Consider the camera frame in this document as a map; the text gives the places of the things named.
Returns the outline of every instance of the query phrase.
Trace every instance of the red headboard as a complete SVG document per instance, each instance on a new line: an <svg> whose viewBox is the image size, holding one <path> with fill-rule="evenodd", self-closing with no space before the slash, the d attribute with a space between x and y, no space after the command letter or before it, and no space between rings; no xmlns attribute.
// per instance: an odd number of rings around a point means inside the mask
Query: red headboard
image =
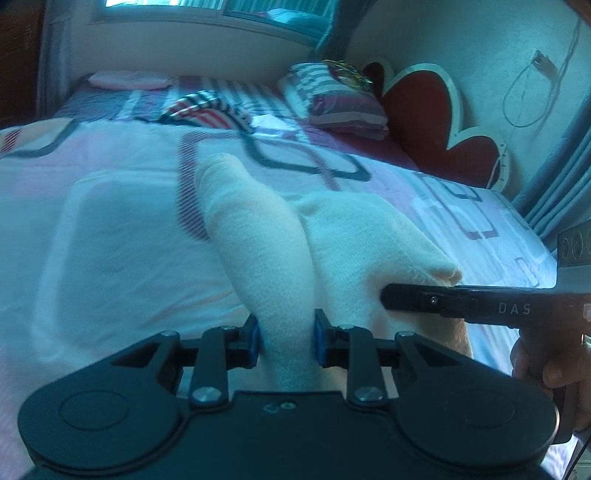
<svg viewBox="0 0 591 480"><path fill-rule="evenodd" d="M363 72L374 81L388 115L390 136L417 167L447 180L501 191L509 176L505 142L483 127L463 129L463 105L451 77L430 63L395 77L383 60Z"/></svg>

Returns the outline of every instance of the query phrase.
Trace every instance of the wall socket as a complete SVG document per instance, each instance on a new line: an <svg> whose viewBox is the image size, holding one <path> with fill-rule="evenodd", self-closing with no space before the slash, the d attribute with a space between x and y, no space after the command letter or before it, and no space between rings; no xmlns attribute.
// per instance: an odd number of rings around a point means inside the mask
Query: wall socket
<svg viewBox="0 0 591 480"><path fill-rule="evenodd" d="M546 55L544 55L540 50L536 50L531 57L530 62L538 72L540 72L545 77L548 77L550 80L555 81L558 79L558 69L556 65L552 63Z"/></svg>

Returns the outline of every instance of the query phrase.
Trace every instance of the wall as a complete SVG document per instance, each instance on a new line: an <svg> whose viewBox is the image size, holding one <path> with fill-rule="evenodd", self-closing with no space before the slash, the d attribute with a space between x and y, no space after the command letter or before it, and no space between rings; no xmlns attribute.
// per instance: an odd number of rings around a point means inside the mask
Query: wall
<svg viewBox="0 0 591 480"><path fill-rule="evenodd" d="M503 97L539 48L560 67L577 15L563 0L378 0L358 28L349 60L388 59L395 71L415 63L443 66L465 96L465 126L495 128L508 141L513 170L506 195L513 198L556 146L591 87L591 28L564 76L556 105L543 125L514 129L504 119ZM532 70L517 83L507 111L527 123L543 110L550 81Z"/></svg>
<svg viewBox="0 0 591 480"><path fill-rule="evenodd" d="M180 22L92 24L94 2L72 13L72 80L97 70L156 70L269 83L310 47L240 29Z"/></svg>

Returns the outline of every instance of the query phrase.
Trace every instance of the wooden cabinet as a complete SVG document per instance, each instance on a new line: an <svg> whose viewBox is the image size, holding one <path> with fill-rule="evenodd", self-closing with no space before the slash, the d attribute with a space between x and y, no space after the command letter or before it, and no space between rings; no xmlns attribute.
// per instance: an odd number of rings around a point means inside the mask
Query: wooden cabinet
<svg viewBox="0 0 591 480"><path fill-rule="evenodd" d="M32 121L43 0L13 0L0 11L0 128Z"/></svg>

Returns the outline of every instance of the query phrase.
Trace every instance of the striped bed sheet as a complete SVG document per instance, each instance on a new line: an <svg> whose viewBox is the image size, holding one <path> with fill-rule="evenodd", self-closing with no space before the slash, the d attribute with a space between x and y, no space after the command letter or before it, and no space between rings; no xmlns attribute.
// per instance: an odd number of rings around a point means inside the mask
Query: striped bed sheet
<svg viewBox="0 0 591 480"><path fill-rule="evenodd" d="M164 109L175 100L199 90L213 90L229 102L242 105L252 116L273 115L296 127L298 142L329 148L340 153L361 155L374 160L417 170L408 155L390 138L369 140L355 135L329 132L297 119L283 95L274 86L258 85L233 80L200 76L181 76L162 90L104 90L80 82L68 101L55 117L74 118L79 121L157 120Z"/></svg>

